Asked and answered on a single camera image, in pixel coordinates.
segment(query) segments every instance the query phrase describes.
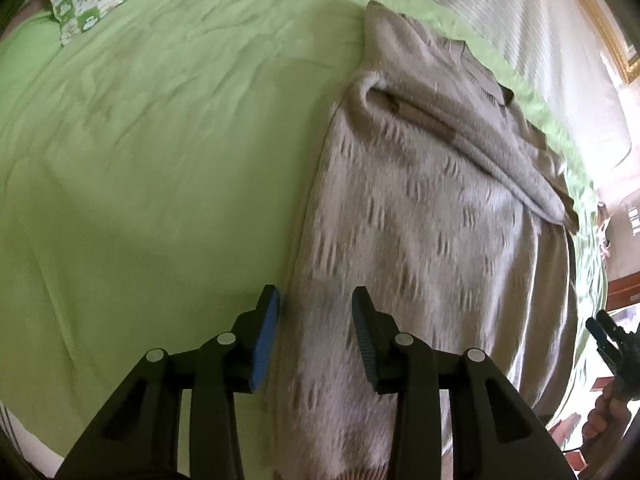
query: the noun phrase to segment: wrinkled fabric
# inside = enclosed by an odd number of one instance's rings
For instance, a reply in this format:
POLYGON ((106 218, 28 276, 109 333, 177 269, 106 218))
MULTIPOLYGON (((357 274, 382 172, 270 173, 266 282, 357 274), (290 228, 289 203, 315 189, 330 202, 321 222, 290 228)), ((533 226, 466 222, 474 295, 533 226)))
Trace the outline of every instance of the wrinkled fabric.
POLYGON ((483 348, 539 413, 558 407, 572 367, 578 218, 564 161, 465 43, 375 2, 365 42, 333 109, 272 358, 283 480, 386 467, 395 399, 366 381, 358 285, 433 348, 483 348))

